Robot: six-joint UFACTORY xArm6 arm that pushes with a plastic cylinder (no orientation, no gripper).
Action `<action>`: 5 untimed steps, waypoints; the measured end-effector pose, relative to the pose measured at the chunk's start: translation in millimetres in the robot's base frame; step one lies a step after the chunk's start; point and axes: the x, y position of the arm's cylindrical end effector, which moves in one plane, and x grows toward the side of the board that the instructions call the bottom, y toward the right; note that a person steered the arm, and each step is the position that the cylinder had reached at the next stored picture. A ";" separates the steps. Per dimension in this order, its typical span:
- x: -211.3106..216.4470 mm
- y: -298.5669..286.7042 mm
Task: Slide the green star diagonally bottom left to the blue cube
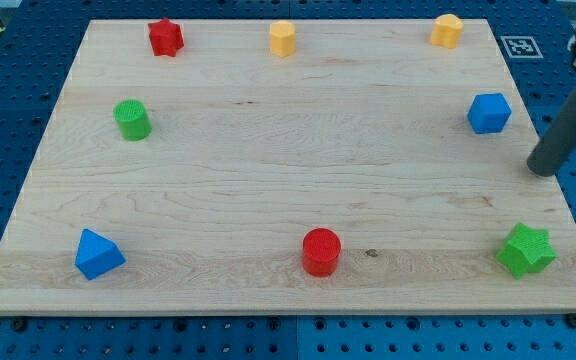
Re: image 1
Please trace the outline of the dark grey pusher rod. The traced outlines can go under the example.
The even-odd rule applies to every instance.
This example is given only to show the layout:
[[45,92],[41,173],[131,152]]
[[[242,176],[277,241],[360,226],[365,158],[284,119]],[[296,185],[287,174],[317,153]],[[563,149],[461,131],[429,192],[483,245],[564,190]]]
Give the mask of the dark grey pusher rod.
[[576,86],[545,134],[527,158],[528,168],[541,177],[553,176],[576,147]]

